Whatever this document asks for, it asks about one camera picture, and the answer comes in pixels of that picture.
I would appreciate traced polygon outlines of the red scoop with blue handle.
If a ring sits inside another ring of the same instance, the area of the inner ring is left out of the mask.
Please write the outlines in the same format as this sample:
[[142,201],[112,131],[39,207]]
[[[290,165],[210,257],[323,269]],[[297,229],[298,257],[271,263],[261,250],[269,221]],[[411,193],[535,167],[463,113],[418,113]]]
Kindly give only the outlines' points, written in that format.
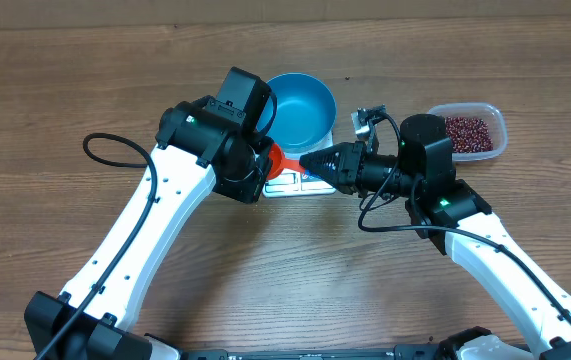
[[272,166],[268,175],[266,176],[267,180],[273,180],[277,178],[284,170],[292,170],[301,174],[306,172],[306,169],[300,164],[298,160],[287,158],[283,150],[276,143],[272,144],[268,156],[272,161]]

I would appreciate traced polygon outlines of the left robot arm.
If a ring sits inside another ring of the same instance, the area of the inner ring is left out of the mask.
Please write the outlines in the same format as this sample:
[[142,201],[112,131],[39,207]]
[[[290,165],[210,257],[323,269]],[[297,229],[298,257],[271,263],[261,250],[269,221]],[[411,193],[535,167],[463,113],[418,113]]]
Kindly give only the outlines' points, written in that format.
[[276,96],[233,67],[215,96],[183,101],[160,119],[144,174],[87,263],[53,297],[37,292],[24,320],[39,359],[179,359],[169,342],[133,328],[149,286],[186,221],[210,194],[251,204],[272,167],[273,141],[256,125]]

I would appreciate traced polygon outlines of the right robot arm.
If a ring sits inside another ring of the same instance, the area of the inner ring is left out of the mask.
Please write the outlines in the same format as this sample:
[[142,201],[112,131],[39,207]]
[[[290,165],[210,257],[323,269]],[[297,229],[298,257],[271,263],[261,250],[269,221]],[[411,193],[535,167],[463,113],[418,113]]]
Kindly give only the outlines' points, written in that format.
[[516,326],[526,348],[500,346],[484,328],[441,342],[437,359],[508,356],[571,359],[571,296],[513,240],[491,206],[457,178],[443,118],[417,114],[393,130],[397,155],[380,155],[376,140],[343,142],[308,153],[300,164],[341,193],[372,204],[402,198],[406,230],[428,239],[465,269]]

